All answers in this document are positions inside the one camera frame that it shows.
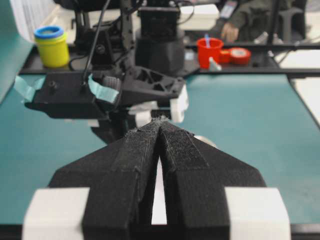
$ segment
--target black cable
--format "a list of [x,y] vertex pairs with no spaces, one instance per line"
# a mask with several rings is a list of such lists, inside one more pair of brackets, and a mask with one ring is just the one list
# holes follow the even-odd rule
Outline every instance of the black cable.
[[[299,46],[300,44],[307,44],[307,43],[312,43],[312,41],[314,40],[317,40],[317,39],[320,39],[320,36],[317,36],[315,38],[312,38],[312,39],[304,39],[304,40],[301,40],[301,41],[297,41],[295,43],[295,45]],[[285,55],[281,58],[280,61],[278,61],[278,64],[282,64],[282,62],[288,57],[288,55],[292,52],[292,50],[289,50],[285,53]]]
[[139,2],[136,4],[135,7],[125,11],[126,14],[131,15],[133,14],[135,11],[137,11],[143,4],[144,4],[145,0],[139,0]]
[[193,10],[192,10],[192,13],[190,14],[190,16],[186,20],[178,22],[178,25],[185,24],[186,22],[188,22],[195,15],[196,5],[193,2],[188,1],[188,0],[177,0],[177,1],[174,1],[174,2],[178,6],[179,9],[180,9],[180,6],[178,5],[179,3],[187,3],[187,4],[189,4],[190,6],[193,7]]
[[83,56],[79,56],[79,57],[75,57],[75,58],[71,59],[71,60],[69,61],[69,64],[68,64],[69,69],[70,69],[71,71],[75,71],[74,67],[72,66],[73,61],[75,61],[75,60],[80,60],[80,59],[84,59],[84,58],[86,58],[87,56],[88,56],[88,54],[83,55]]
[[90,53],[89,53],[89,57],[88,57],[88,59],[86,61],[85,69],[83,71],[83,76],[82,77],[83,77],[84,81],[86,80],[88,69],[89,69],[89,66],[91,64],[91,60],[92,60],[92,57],[94,55],[94,52],[95,52],[95,48],[96,48],[96,45],[97,45],[98,36],[99,36],[100,28],[101,28],[101,25],[102,25],[102,21],[103,21],[104,15],[105,15],[105,11],[107,10],[110,2],[111,2],[111,0],[107,0],[106,1],[106,3],[104,4],[104,6],[102,8],[101,14],[100,14],[98,27],[96,28],[94,39],[93,39],[93,42],[92,42],[92,45],[91,45],[91,49],[90,49]]
[[285,55],[281,58],[281,60],[278,62],[278,64],[282,64],[282,62],[288,57],[289,53],[291,53],[291,50],[290,51],[287,51],[285,53]]

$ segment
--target red tape roll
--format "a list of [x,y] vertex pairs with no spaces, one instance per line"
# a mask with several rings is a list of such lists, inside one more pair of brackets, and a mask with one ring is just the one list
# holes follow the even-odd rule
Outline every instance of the red tape roll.
[[251,52],[245,48],[230,48],[230,62],[233,64],[246,65],[250,62]]

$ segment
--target teal tape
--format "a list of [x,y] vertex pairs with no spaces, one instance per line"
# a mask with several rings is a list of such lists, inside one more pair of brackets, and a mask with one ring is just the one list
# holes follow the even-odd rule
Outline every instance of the teal tape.
[[33,86],[30,86],[22,77],[16,76],[13,87],[25,100],[32,102],[36,91],[42,88],[44,82],[45,78],[40,78],[34,82]]
[[88,78],[90,91],[97,99],[114,103],[119,92],[111,87],[102,86],[93,80],[92,74]]

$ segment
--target red cup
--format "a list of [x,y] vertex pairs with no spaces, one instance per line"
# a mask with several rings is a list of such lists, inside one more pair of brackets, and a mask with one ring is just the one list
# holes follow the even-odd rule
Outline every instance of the red cup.
[[219,63],[220,51],[224,42],[217,38],[210,38],[210,47],[207,47],[206,39],[201,38],[197,41],[198,61],[202,69],[209,68],[209,58],[213,57],[216,63]]

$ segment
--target screw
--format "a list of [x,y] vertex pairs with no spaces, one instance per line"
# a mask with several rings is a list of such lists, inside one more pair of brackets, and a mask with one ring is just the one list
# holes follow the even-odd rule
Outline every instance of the screw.
[[106,48],[102,44],[99,44],[99,45],[96,46],[95,51],[98,54],[104,54],[106,52]]
[[49,87],[50,88],[55,88],[56,87],[56,82],[55,81],[49,82]]

